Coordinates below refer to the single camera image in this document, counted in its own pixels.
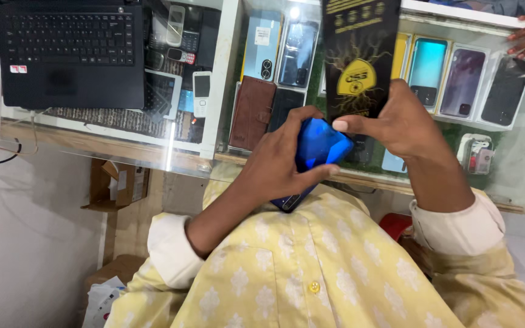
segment sticker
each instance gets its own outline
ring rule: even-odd
[[[356,59],[342,71],[337,82],[337,94],[358,96],[376,85],[376,71],[372,65]]]
[[[127,188],[127,171],[120,171],[118,173],[117,191]]]
[[[257,46],[268,46],[271,42],[271,29],[269,27],[257,27],[254,44]]]

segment black package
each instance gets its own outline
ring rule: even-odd
[[[323,1],[327,120],[378,117],[388,101],[400,0]]]

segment teal smartphone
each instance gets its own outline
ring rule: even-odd
[[[406,173],[407,166],[404,160],[396,155],[392,155],[391,152],[386,150],[384,153],[384,159],[382,160],[382,169],[393,172]]]
[[[436,105],[447,50],[448,42],[444,40],[421,37],[415,41],[408,85],[425,107]]]

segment brown leather phone case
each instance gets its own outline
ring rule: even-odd
[[[230,130],[230,146],[254,150],[271,120],[275,90],[272,82],[243,77]]]

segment keyboard key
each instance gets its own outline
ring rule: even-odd
[[[45,56],[42,58],[42,63],[80,63],[80,58],[77,56]]]

